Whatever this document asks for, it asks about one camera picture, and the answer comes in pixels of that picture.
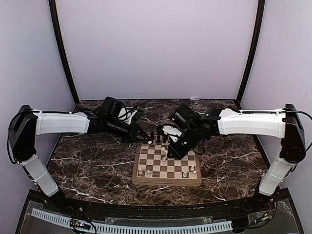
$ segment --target wire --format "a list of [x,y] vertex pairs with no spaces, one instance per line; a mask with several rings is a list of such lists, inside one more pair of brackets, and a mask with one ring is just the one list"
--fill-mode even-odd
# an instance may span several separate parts
[[70,215],[70,214],[66,214],[66,213],[64,213],[64,212],[60,212],[60,211],[58,211],[58,210],[54,207],[54,205],[52,205],[52,204],[50,203],[50,201],[49,201],[48,199],[46,199],[46,201],[47,201],[47,203],[49,204],[49,206],[50,206],[55,212],[60,213],[60,214],[63,214],[63,215],[69,215],[71,218],[75,218],[75,219],[79,219],[79,220],[81,220],[81,221],[87,222],[87,223],[89,223],[89,224],[94,228],[94,234],[97,234],[97,233],[98,233],[96,226],[95,226],[91,221],[88,221],[88,220],[86,220],[86,219],[84,219],[84,218],[75,216],[75,210],[74,210],[74,208],[73,208],[72,206],[69,206],[68,208],[70,208],[70,209],[73,211],[74,215]]
[[[276,207],[275,207],[275,211],[274,211],[274,213],[273,213],[273,215],[271,216],[271,218],[267,221],[267,222],[265,222],[263,225],[260,225],[260,226],[256,226],[256,227],[253,227],[253,225],[256,225],[256,224],[258,224],[258,221],[260,221],[260,220],[262,220],[263,218],[265,218],[265,217],[260,217],[260,218],[258,218],[258,219],[256,219],[253,223],[251,223],[251,224],[249,224],[248,226],[246,226],[246,227],[234,227],[233,226],[233,229],[235,230],[240,230],[240,229],[256,229],[256,228],[262,228],[262,227],[264,227],[265,225],[267,225],[273,218],[274,218],[274,216],[276,215],[276,212],[277,212],[277,206],[278,206],[278,192],[276,192]],[[272,211],[272,208],[271,208],[271,206],[270,206],[270,204],[269,203],[267,203],[268,205],[269,205],[269,208],[270,208],[270,211],[269,212],[271,212]]]
[[[312,116],[309,115],[308,113],[304,112],[304,111],[297,111],[297,110],[295,110],[295,111],[282,111],[282,112],[280,112],[280,113],[299,113],[299,114],[306,115],[306,116],[309,117],[309,119],[312,121]],[[312,146],[312,142],[311,142],[310,145],[307,147],[306,152],[311,148],[311,146]]]
[[32,114],[32,113],[44,113],[44,114],[48,114],[48,113],[56,113],[56,114],[71,114],[72,112],[63,112],[63,111],[35,111],[35,110],[24,110],[24,111],[21,111],[21,112],[18,112],[10,121],[9,123],[9,127],[8,127],[8,131],[7,131],[7,134],[6,134],[6,149],[7,149],[7,152],[8,152],[8,156],[9,156],[9,159],[11,161],[12,164],[17,164],[17,159],[14,158],[13,155],[11,155],[11,152],[10,152],[10,143],[9,143],[9,138],[10,138],[10,131],[12,130],[13,126],[13,122],[21,115],[27,115],[27,114]]
[[[299,114],[303,114],[306,115],[307,117],[309,117],[309,119],[312,121],[312,116],[309,115],[307,112],[304,111],[298,111],[298,110],[285,110],[285,111],[239,111],[237,109],[231,108],[233,111],[238,112],[238,113],[242,113],[242,114],[283,114],[283,113],[299,113]],[[310,143],[310,145],[306,148],[306,152],[312,147],[312,142]]]
[[123,119],[123,121],[127,120],[128,118],[130,118],[131,115],[128,116],[128,114],[132,113],[133,111],[135,111],[137,109],[137,106],[134,106],[130,109],[130,111],[127,110],[127,107],[123,104],[123,107],[125,108],[126,110],[126,113],[124,113],[123,115],[119,116],[118,119],[121,119],[122,117],[125,117],[127,116],[125,119]]

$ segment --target black chess piece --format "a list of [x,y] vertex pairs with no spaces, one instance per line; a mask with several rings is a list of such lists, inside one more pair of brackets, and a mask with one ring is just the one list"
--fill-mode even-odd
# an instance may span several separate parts
[[162,137],[162,143],[165,144],[167,140],[168,140],[168,136],[167,136],[167,135],[164,135],[164,136]]
[[160,143],[160,132],[159,131],[157,131],[157,141],[156,142]]
[[155,136],[154,136],[154,132],[153,132],[153,131],[151,131],[151,139],[152,139],[152,140],[151,140],[151,142],[152,142],[151,144],[153,144],[153,143],[154,143],[154,137],[155,137]]

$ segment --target black metal frame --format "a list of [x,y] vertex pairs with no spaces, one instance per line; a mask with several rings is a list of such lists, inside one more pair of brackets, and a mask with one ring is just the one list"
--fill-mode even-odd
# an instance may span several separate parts
[[[302,225],[294,206],[292,197],[287,188],[278,191],[278,200],[288,199],[295,216],[295,221],[299,229],[299,233],[303,234]],[[248,213],[241,212],[233,209],[239,202],[244,202],[249,198],[237,199],[233,201],[205,203],[198,205],[184,205],[184,206],[130,206],[130,205],[112,205],[102,204],[97,202],[81,201],[76,199],[68,199],[72,204],[75,204],[74,209],[77,211],[75,216],[82,219],[95,219],[105,220],[108,217],[128,218],[135,220],[140,219],[183,219],[183,218],[196,218],[212,216],[214,220],[238,220],[245,219]],[[43,204],[43,208],[54,211],[51,207],[44,202],[44,197],[40,192],[30,190],[27,199],[22,209],[19,223],[16,229],[16,234],[20,233],[23,223],[23,218],[28,206],[29,201],[34,201]]]
[[72,93],[72,97],[74,99],[75,104],[78,104],[80,102],[77,90],[75,88],[74,80],[72,77],[72,74],[70,72],[69,64],[67,61],[67,56],[65,53],[65,48],[64,48],[64,43],[62,39],[62,34],[60,31],[59,27],[59,18],[58,18],[58,12],[57,12],[57,6],[55,0],[49,0],[49,5],[50,5],[50,12],[51,12],[51,18],[52,18],[52,23],[53,23],[53,28],[54,28],[54,33],[55,33],[55,38],[58,44],[58,52],[60,59],[63,64],[63,69],[66,75],[66,79],[68,82],[68,86],[70,89],[70,92]]
[[247,58],[247,63],[246,63],[243,79],[242,79],[242,82],[240,84],[239,91],[238,91],[238,94],[236,97],[236,102],[238,104],[240,104],[242,99],[243,99],[243,96],[244,96],[244,93],[246,90],[246,86],[248,83],[250,71],[251,71],[252,66],[253,66],[254,56],[255,56],[256,49],[257,49],[257,45],[258,45],[261,23],[262,23],[262,18],[263,18],[264,3],[265,3],[265,0],[259,0],[259,2],[258,2],[257,15],[255,18],[254,30],[253,30],[253,39],[252,39],[252,43],[250,45],[250,50],[249,50],[249,54],[248,54],[248,58]]

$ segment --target lavender wall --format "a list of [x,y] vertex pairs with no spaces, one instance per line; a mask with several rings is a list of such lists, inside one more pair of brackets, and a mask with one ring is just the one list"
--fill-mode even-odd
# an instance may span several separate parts
[[236,98],[257,2],[58,0],[79,98]]
[[[14,233],[28,190],[34,188],[6,152],[6,132],[23,104],[36,109],[72,110],[47,0],[0,0],[0,233]],[[47,162],[58,136],[36,139]]]
[[[312,1],[266,2],[250,81],[242,101],[248,109],[271,109],[292,103],[312,114]],[[312,123],[301,116],[306,144],[312,141]],[[272,161],[279,140],[260,138]],[[306,233],[312,232],[312,150],[282,184],[289,187]]]

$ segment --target ribbed plastic strip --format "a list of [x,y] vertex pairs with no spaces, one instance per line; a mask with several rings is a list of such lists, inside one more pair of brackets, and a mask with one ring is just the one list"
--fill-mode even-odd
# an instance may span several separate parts
[[[47,211],[33,208],[31,216],[45,220],[47,222],[65,227],[70,227],[70,217],[53,214]],[[232,230],[232,222],[220,222],[196,226],[186,227],[129,227],[129,226],[115,226],[102,223],[92,222],[98,234],[210,234],[219,233]],[[77,228],[77,230],[86,231],[85,229]],[[94,233],[92,227],[88,233]]]

